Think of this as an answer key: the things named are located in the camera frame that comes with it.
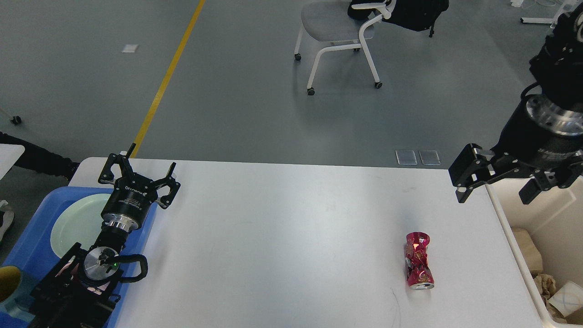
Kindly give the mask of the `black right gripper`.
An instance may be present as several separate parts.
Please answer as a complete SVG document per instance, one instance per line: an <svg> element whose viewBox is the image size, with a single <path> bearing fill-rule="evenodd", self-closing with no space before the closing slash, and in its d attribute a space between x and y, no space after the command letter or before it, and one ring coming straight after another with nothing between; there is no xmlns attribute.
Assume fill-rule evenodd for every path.
<svg viewBox="0 0 583 328"><path fill-rule="evenodd" d="M581 109L580 103L567 110L544 94L527 95L491 150L466 144L449 167L458 202L464 203L481 185L531 174L533 177L519 191L523 204L530 204L542 191L569 188L581 175L583 163L560 165L582 148Z"/></svg>

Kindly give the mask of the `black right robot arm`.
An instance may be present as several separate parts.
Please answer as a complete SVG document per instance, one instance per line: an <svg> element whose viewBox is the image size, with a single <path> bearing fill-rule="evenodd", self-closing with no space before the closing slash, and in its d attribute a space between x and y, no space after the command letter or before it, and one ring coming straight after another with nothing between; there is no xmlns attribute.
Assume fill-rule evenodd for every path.
<svg viewBox="0 0 583 328"><path fill-rule="evenodd" d="M467 144L449 167L456 197L464 203L481 185L525 178L523 204L541 192L569 188L582 174L582 6L558 17L529 64L535 82L489 151Z"/></svg>

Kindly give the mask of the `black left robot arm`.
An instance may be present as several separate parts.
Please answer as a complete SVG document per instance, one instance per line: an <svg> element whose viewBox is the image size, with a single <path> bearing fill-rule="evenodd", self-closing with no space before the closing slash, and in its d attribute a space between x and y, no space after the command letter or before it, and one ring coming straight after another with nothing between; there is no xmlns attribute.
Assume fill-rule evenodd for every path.
<svg viewBox="0 0 583 328"><path fill-rule="evenodd" d="M110 154L100 173L100 184L114 190L102 212L101 232L84 250L75 243L31 291L31 328L102 328L121 296L119 284L139 282L147 276L144 255L123 255L129 235L142 228L151 205L168 208L180 189L173 177L176 163L165 177L152 180L133 171L129 156Z"/></svg>

